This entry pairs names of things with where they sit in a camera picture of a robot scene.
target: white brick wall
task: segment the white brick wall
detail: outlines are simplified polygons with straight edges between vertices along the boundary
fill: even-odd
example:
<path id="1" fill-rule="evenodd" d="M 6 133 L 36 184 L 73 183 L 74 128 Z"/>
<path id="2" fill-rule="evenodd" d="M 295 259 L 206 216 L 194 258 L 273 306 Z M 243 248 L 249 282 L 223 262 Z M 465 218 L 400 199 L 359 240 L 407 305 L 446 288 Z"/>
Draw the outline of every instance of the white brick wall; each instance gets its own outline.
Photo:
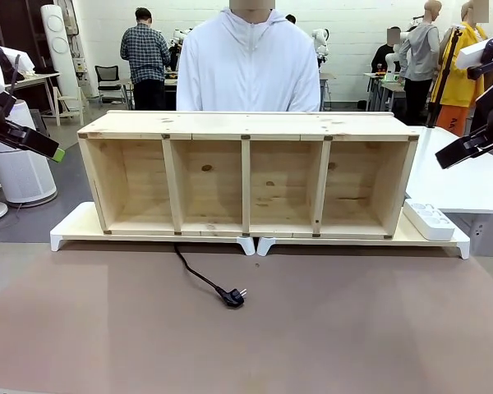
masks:
<path id="1" fill-rule="evenodd" d="M 228 5 L 228 0 L 73 0 L 81 29 L 81 41 L 96 86 L 94 66 L 121 68 L 121 77 L 129 76 L 129 67 L 119 57 L 124 31 L 135 24 L 135 9 L 147 7 L 154 16 L 154 28 L 169 41 L 175 29 L 198 25 Z M 387 28 L 407 28 L 413 16 L 423 13 L 425 0 L 277 0 L 276 7 L 292 13 L 297 25 L 307 33 L 314 29 L 330 31 L 330 56 L 322 71 L 336 75 L 329 87 L 332 101 L 357 101 L 366 98 L 367 81 L 362 73 L 370 70 L 376 49 L 386 40 Z M 463 0 L 442 0 L 444 8 L 437 25 L 440 37 L 451 23 L 460 22 Z M 493 34 L 491 19 L 484 24 Z"/>

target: white power strip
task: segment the white power strip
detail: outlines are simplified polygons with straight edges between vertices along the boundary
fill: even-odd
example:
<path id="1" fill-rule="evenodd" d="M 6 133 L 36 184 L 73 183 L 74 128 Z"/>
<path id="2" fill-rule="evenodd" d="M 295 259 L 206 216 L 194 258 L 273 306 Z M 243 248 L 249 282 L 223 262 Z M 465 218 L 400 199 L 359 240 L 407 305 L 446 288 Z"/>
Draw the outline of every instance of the white power strip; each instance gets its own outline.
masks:
<path id="1" fill-rule="evenodd" d="M 456 225 L 431 204 L 407 199 L 403 212 L 427 240 L 451 241 L 453 239 Z"/>

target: white jacket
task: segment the white jacket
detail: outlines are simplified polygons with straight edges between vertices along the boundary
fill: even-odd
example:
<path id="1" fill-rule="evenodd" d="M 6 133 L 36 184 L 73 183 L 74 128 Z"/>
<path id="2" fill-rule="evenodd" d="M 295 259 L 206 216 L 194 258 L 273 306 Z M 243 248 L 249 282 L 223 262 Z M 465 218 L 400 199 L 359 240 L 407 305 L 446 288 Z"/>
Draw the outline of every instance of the white jacket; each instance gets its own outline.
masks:
<path id="1" fill-rule="evenodd" d="M 279 12 L 253 25 L 226 8 L 184 40 L 178 111 L 319 109 L 320 74 L 312 38 Z"/>

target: plaid shirt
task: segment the plaid shirt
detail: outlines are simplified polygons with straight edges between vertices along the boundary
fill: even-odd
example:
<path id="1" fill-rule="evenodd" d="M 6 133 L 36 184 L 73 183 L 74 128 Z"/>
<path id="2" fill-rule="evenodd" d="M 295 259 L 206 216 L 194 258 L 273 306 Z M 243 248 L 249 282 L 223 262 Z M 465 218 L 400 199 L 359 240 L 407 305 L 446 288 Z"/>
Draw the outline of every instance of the plaid shirt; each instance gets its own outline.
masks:
<path id="1" fill-rule="evenodd" d="M 170 52 L 164 37 L 144 23 L 126 30 L 121 42 L 121 57 L 130 62 L 131 82 L 164 80 L 164 67 Z"/>

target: black office chair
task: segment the black office chair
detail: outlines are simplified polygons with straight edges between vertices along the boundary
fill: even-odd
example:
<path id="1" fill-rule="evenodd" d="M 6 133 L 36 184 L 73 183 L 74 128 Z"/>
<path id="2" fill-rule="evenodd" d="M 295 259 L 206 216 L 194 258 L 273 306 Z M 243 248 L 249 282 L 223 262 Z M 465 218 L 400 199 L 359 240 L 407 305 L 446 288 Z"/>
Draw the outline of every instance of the black office chair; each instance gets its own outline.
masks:
<path id="1" fill-rule="evenodd" d="M 102 86 L 103 82 L 114 82 L 119 80 L 118 66 L 112 66 L 112 67 L 95 66 L 95 72 L 97 73 L 97 80 L 99 81 L 100 106 L 102 106 L 102 97 L 103 97 L 102 92 L 121 92 L 121 96 L 122 96 L 122 85 Z"/>

